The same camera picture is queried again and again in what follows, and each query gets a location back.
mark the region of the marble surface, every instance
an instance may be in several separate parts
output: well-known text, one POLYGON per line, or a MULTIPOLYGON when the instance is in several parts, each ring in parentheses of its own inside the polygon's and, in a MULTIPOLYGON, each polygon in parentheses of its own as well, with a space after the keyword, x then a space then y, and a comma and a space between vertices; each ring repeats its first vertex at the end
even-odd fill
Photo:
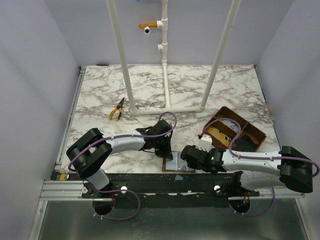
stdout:
MULTIPOLYGON (((173 107, 197 106, 206 88, 211 66, 168 66, 170 100, 173 107)), ((163 73, 160 65, 130 65, 130 80, 138 109, 165 107, 163 73)), ((207 121, 222 107, 237 114, 262 130, 267 138, 259 152, 278 151, 279 143, 273 128, 262 90, 252 65, 219 67, 204 112, 177 113, 178 123, 171 139, 172 151, 197 144, 207 121)), ((119 65, 88 66, 77 101, 66 149, 91 128, 103 133, 131 132, 156 124, 159 115, 132 116, 122 70, 119 65), (125 97, 120 121, 109 120, 109 114, 125 97)), ((172 116, 163 117, 173 123, 172 116)), ((61 172, 68 173, 69 159, 62 157, 61 172)), ((107 173, 161 173, 162 159, 152 153, 127 151, 107 158, 102 165, 107 173)))

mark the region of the white wall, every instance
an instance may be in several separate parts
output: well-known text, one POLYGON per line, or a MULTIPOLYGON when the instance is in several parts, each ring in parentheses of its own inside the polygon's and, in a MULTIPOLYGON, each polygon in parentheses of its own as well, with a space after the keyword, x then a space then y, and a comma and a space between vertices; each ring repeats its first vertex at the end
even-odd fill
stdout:
MULTIPOLYGON (((161 0, 117 0, 131 64, 160 64, 159 29, 145 35, 139 23, 161 18, 161 0)), ((169 0, 168 63, 214 61, 232 0, 169 0)), ((222 58, 223 64, 257 64, 293 0, 243 0, 222 58)), ((79 65, 119 64, 106 0, 45 0, 79 65)))
MULTIPOLYGON (((257 74, 282 145, 320 164, 320 1, 294 0, 263 54, 257 74)), ((306 200, 320 225, 320 176, 306 200)))
POLYGON ((79 73, 43 0, 0 7, 0 239, 28 239, 79 73))

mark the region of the white pvc pipe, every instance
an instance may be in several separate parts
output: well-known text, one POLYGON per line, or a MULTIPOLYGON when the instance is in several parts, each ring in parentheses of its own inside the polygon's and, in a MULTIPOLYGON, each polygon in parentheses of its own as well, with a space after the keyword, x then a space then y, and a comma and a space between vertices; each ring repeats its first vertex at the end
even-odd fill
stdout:
POLYGON ((168 0, 162 1, 162 18, 166 19, 168 17, 168 0))
POLYGON ((231 29, 232 29, 232 27, 233 27, 233 25, 235 23, 236 16, 237 16, 237 13, 238 13, 238 10, 239 10, 239 7, 240 7, 240 3, 241 3, 241 0, 233 0, 232 1, 231 7, 230 7, 230 10, 229 10, 229 14, 228 14, 228 17, 226 19, 226 22, 225 22, 225 25, 224 25, 224 29, 223 29, 223 33, 222 33, 222 36, 221 36, 221 39, 220 39, 220 43, 219 43, 219 46, 218 46, 218 49, 217 49, 217 52, 216 52, 216 55, 215 55, 215 59, 214 59, 213 65, 212 65, 210 76, 209 76, 206 88, 204 90, 203 98, 202 98, 202 101, 201 101, 201 104, 200 104, 200 108, 202 108, 202 109, 205 109, 205 107, 206 107, 208 96, 209 96, 212 84, 214 83, 214 80, 215 80, 215 77, 216 77, 216 74, 217 74, 217 71, 218 71, 218 67, 219 67, 219 64, 220 64, 224 49, 225 49, 226 44, 227 44, 227 40, 228 40, 228 38, 230 36, 230 33, 231 33, 231 29))
POLYGON ((129 76, 128 65, 127 65, 126 54, 125 54, 125 47, 124 47, 124 42, 122 40, 122 35, 120 31, 120 21, 119 21, 116 1, 106 0, 106 4, 108 7, 108 12, 111 20, 115 43, 118 48, 118 52, 120 56, 122 74, 124 78, 126 92, 129 99, 130 111, 134 113, 137 111, 137 108, 135 106, 134 95, 132 92, 132 87, 130 82, 130 76, 129 76))
POLYGON ((168 83, 168 66, 167 66, 167 51, 168 51, 168 0, 162 0, 162 18, 164 26, 162 27, 162 70, 163 70, 163 82, 164 82, 164 95, 165 95, 165 107, 171 108, 170 92, 168 83))
POLYGON ((165 107, 171 108, 167 64, 163 64, 162 69, 163 69, 163 80, 164 80, 165 107))
POLYGON ((172 113, 192 113, 192 112, 202 112, 203 110, 199 106, 187 106, 187 107, 166 107, 157 109, 138 109, 133 115, 152 115, 152 114, 162 114, 164 112, 172 113))

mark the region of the purple cable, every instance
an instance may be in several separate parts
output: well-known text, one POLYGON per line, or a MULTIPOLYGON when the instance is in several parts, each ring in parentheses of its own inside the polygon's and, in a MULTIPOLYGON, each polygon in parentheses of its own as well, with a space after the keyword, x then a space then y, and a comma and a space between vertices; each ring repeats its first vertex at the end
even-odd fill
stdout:
MULTIPOLYGON (((119 139, 119 138, 127 138, 127 137, 136 137, 136 138, 159 138, 159 137, 162 137, 162 136, 165 136, 169 133, 171 133, 177 126, 177 117, 176 115, 171 112, 171 111, 165 111, 164 113, 162 113, 159 117, 159 121, 161 120, 161 117, 165 114, 171 114, 173 117, 174 117, 174 125, 173 127, 165 132, 165 133, 162 133, 162 134, 159 134, 159 135, 132 135, 132 134, 123 134, 123 135, 117 135, 117 136, 113 136, 114 139, 119 139)), ((90 144, 89 146, 87 146, 85 149, 83 149, 77 156, 74 157, 74 159, 72 159, 68 165, 68 170, 71 171, 71 172, 75 172, 76 170, 72 169, 71 166, 74 164, 74 162, 82 155, 84 154, 86 151, 88 151, 90 148, 94 147, 95 145, 97 145, 98 143, 101 143, 103 141, 106 141, 106 140, 110 140, 112 139, 111 136, 108 136, 108 137, 105 137, 105 138, 101 138, 99 139, 98 141, 95 141, 93 142, 92 144, 90 144)))
MULTIPOLYGON (((169 133, 171 133, 177 126, 177 117, 176 115, 171 112, 171 111, 165 111, 164 113, 162 113, 159 117, 159 121, 161 120, 162 116, 165 115, 165 114, 171 114, 173 117, 174 117, 174 125, 172 126, 172 128, 165 132, 165 133, 162 133, 162 134, 159 134, 159 135, 132 135, 132 134, 123 134, 123 135, 117 135, 117 136, 113 136, 114 139, 118 139, 118 138, 126 138, 126 137, 137 137, 137 138, 158 138, 158 137, 162 137, 162 136, 165 136, 169 133)), ((68 169, 69 171, 72 171, 72 172, 75 172, 76 170, 72 169, 71 166, 74 164, 74 162, 82 155, 84 154, 86 151, 88 151, 90 148, 94 147, 95 145, 97 145, 98 143, 101 143, 103 141, 106 141, 106 140, 110 140, 112 139, 111 136, 108 136, 108 137, 105 137, 105 138, 102 138, 102 139, 99 139, 98 141, 95 141, 93 142, 92 144, 90 144, 89 146, 87 146, 84 150, 82 150, 77 156, 74 157, 74 159, 72 159, 68 165, 68 169)), ((96 192, 98 193, 103 193, 103 194, 108 194, 108 193, 116 193, 116 192, 123 192, 123 191, 127 191, 131 194, 133 194, 137 201, 138 201, 138 207, 135 211, 134 214, 132 214, 131 216, 128 216, 128 217, 122 217, 122 218, 115 218, 115 217, 110 217, 110 216, 104 216, 104 215, 98 215, 96 213, 96 210, 95 208, 93 207, 93 211, 94 211, 94 214, 96 216, 99 216, 101 218, 104 218, 104 219, 109 219, 109 220, 115 220, 115 221, 125 221, 125 220, 129 220, 129 219, 132 219, 134 218, 140 211, 140 199, 139 199, 139 196, 134 192, 134 191, 131 191, 129 189, 127 190, 121 190, 121 189, 117 189, 117 190, 110 190, 110 191, 101 191, 101 190, 98 190, 98 189, 94 189, 96 192)))
MULTIPOLYGON (((232 123, 236 124, 236 126, 239 128, 239 131, 237 132, 236 136, 231 140, 231 142, 230 142, 230 144, 229 144, 229 148, 228 148, 228 149, 229 149, 229 152, 230 152, 233 156, 237 157, 238 159, 270 160, 269 157, 263 157, 263 156, 259 156, 259 157, 256 157, 256 156, 242 156, 242 155, 238 155, 238 154, 236 154, 236 153, 233 152, 233 150, 232 150, 232 145, 235 143, 235 141, 236 141, 236 140, 239 138, 239 136, 241 135, 241 126, 240 126, 240 124, 239 124, 237 121, 235 121, 235 120, 233 120, 233 119, 230 119, 230 118, 219 118, 219 119, 216 119, 216 120, 210 122, 207 126, 205 126, 205 127, 203 128, 202 133, 204 134, 204 133, 207 131, 207 129, 208 129, 212 124, 214 124, 214 123, 216 123, 216 122, 219 122, 219 121, 222 121, 222 120, 231 121, 232 123)), ((304 158, 300 158, 300 157, 292 157, 292 156, 275 156, 275 157, 272 157, 271 159, 272 159, 272 160, 281 160, 281 159, 285 159, 285 160, 295 160, 295 161, 302 161, 302 162, 305 162, 305 163, 312 164, 312 165, 314 165, 314 166, 316 167, 316 171, 315 171, 315 173, 312 175, 312 177, 317 176, 317 175, 319 174, 319 172, 320 172, 320 167, 319 167, 319 165, 318 165, 316 162, 311 161, 311 160, 309 160, 309 159, 304 159, 304 158)), ((262 211, 262 212, 260 212, 260 213, 258 213, 258 214, 255 214, 255 215, 250 215, 250 214, 244 215, 244 214, 242 214, 242 213, 240 213, 240 212, 237 212, 237 211, 236 211, 235 213, 238 214, 238 215, 244 216, 244 217, 259 217, 259 216, 261 216, 261 215, 269 212, 269 211, 272 209, 272 207, 274 206, 274 204, 275 204, 275 199, 276 199, 276 193, 275 193, 274 188, 272 187, 271 190, 272 190, 272 202, 271 202, 270 206, 269 206, 266 210, 264 210, 264 211, 262 211)), ((229 204, 229 207, 230 207, 233 211, 235 211, 234 208, 233 208, 230 204, 229 204)))
POLYGON ((94 188, 94 190, 96 192, 102 193, 102 194, 118 193, 118 192, 124 192, 125 191, 125 192, 129 192, 129 193, 133 194, 135 196, 135 198, 137 199, 137 201, 138 201, 138 207, 136 208, 136 211, 134 212, 134 214, 132 214, 131 216, 117 218, 117 217, 99 215, 99 214, 96 213, 95 207, 92 206, 92 209, 94 211, 94 216, 98 216, 98 217, 103 218, 103 219, 114 220, 114 221, 125 221, 125 220, 129 220, 129 219, 134 218, 140 212, 140 199, 139 199, 139 196, 134 191, 131 191, 129 189, 126 189, 126 190, 125 189, 117 189, 117 190, 110 190, 110 191, 101 191, 101 190, 98 190, 96 188, 94 188))

